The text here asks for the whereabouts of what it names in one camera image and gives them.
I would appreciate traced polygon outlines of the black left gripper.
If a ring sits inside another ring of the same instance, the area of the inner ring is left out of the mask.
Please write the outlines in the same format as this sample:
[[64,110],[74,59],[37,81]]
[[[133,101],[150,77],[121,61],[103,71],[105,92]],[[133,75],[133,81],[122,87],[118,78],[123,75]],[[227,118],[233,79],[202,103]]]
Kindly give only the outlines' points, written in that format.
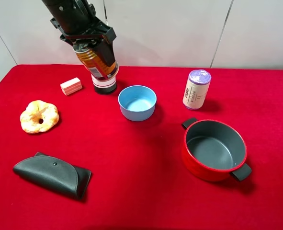
[[98,18],[95,18],[91,24],[81,31],[71,34],[66,33],[55,18],[50,20],[52,25],[58,29],[62,35],[60,40],[73,46],[74,44],[91,43],[91,50],[109,67],[115,62],[113,52],[113,41],[116,38],[112,27],[106,25]]

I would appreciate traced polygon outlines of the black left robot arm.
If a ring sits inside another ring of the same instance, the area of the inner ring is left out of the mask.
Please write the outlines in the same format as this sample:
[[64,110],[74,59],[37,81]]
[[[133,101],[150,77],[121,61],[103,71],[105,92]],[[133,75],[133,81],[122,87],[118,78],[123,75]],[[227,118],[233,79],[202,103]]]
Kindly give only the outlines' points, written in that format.
[[93,4],[86,0],[44,0],[43,3],[53,15],[50,22],[62,33],[60,40],[71,46],[85,45],[109,67],[115,62],[116,34],[96,17]]

